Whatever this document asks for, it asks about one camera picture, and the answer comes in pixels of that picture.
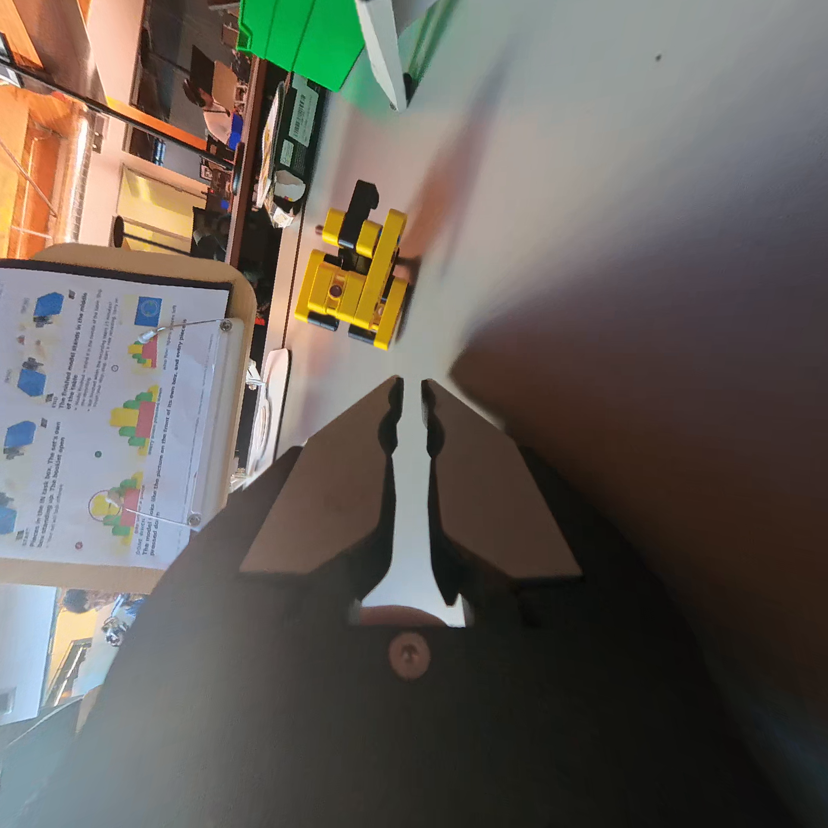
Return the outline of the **black box with label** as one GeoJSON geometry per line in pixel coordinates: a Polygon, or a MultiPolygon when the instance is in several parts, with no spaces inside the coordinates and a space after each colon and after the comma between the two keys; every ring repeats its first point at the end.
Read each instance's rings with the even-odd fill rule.
{"type": "Polygon", "coordinates": [[[285,169],[311,182],[326,104],[326,90],[296,73],[290,74],[285,91],[277,94],[276,132],[271,171],[285,169]]]}

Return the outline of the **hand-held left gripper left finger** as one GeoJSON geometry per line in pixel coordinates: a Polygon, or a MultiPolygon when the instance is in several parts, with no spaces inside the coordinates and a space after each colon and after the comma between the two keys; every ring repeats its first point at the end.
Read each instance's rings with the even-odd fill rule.
{"type": "Polygon", "coordinates": [[[349,599],[374,590],[392,558],[403,397],[403,379],[392,376],[305,441],[240,573],[340,570],[349,599]]]}

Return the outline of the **instruction sheet on wooden board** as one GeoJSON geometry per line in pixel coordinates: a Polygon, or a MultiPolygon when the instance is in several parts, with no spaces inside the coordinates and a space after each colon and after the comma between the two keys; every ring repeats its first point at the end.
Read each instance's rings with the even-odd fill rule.
{"type": "MultiPolygon", "coordinates": [[[[254,333],[255,297],[252,286],[237,269],[223,262],[175,254],[153,254],[81,243],[60,243],[31,259],[2,260],[2,267],[16,270],[51,270],[57,273],[97,273],[102,278],[171,285],[193,282],[200,287],[229,288],[227,311],[232,328],[229,345],[220,347],[218,400],[211,403],[211,435],[202,453],[201,480],[206,494],[198,503],[201,522],[191,531],[195,537],[226,506],[234,451],[241,418],[246,372],[254,333]]],[[[32,561],[3,555],[2,585],[92,588],[151,593],[163,576],[161,569],[146,565],[117,566],[32,561]]]]}

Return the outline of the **white crumpled paper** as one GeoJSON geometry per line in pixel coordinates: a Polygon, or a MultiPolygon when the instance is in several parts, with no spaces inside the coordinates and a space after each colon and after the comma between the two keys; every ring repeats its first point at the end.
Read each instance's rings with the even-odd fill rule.
{"type": "Polygon", "coordinates": [[[269,181],[264,202],[266,213],[274,228],[284,230],[301,212],[305,182],[285,169],[273,172],[269,181]]]}

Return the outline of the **black metal pole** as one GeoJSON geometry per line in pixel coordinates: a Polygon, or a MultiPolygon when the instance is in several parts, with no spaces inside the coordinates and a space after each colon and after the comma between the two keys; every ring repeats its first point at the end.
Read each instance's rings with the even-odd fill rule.
{"type": "Polygon", "coordinates": [[[243,162],[244,146],[242,143],[238,145],[232,159],[229,157],[225,158],[222,157],[219,151],[212,152],[206,140],[197,138],[189,132],[173,127],[171,124],[150,116],[139,109],[135,109],[131,105],[113,98],[108,98],[107,103],[100,103],[93,98],[79,94],[63,85],[58,85],[48,80],[42,73],[38,73],[34,69],[18,65],[10,57],[2,56],[1,66],[11,70],[20,77],[40,83],[51,92],[64,95],[71,100],[83,104],[89,110],[108,118],[117,119],[119,122],[144,131],[154,138],[159,138],[160,140],[181,147],[186,151],[192,151],[204,160],[212,160],[222,169],[231,171],[243,162]]]}

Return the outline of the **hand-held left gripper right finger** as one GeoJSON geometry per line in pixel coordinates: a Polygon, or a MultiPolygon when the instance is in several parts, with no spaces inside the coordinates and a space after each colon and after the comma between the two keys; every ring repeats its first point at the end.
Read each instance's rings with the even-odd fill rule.
{"type": "Polygon", "coordinates": [[[420,384],[430,460],[430,564],[447,605],[485,606],[583,570],[517,444],[433,379],[420,384]]]}

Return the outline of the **yellow black lego model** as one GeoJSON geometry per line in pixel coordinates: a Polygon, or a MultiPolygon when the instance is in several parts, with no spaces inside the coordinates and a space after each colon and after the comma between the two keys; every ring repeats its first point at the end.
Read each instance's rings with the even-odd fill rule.
{"type": "Polygon", "coordinates": [[[311,251],[294,316],[332,332],[346,325],[351,339],[387,351],[408,294],[407,279],[395,274],[408,216],[389,210],[383,223],[373,221],[379,200],[375,184],[358,180],[348,208],[329,209],[320,236],[336,252],[311,251]]]}

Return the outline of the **silver ventilation duct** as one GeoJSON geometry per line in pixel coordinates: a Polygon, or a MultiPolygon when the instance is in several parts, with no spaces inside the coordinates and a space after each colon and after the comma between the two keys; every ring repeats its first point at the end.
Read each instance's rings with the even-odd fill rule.
{"type": "Polygon", "coordinates": [[[67,135],[60,140],[52,219],[54,243],[79,241],[87,201],[89,172],[98,137],[98,113],[82,107],[73,115],[67,135]]]}

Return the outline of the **printed instruction sheet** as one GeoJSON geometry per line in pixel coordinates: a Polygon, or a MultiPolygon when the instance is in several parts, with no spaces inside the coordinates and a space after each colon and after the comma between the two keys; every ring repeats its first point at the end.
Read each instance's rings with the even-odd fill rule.
{"type": "Polygon", "coordinates": [[[175,560],[206,521],[231,290],[2,261],[3,559],[175,560]]]}

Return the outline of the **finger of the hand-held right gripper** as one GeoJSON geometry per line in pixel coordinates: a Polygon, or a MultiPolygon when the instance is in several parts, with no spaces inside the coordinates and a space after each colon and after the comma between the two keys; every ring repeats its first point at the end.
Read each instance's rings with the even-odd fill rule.
{"type": "Polygon", "coordinates": [[[401,64],[399,36],[416,21],[415,1],[356,1],[365,50],[378,85],[396,112],[404,112],[415,82],[401,64]]]}

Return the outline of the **green plastic box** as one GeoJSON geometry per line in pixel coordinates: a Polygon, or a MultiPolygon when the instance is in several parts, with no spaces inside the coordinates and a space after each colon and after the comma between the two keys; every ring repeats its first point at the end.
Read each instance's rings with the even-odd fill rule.
{"type": "Polygon", "coordinates": [[[354,1],[241,1],[237,49],[331,92],[364,49],[354,1]]]}

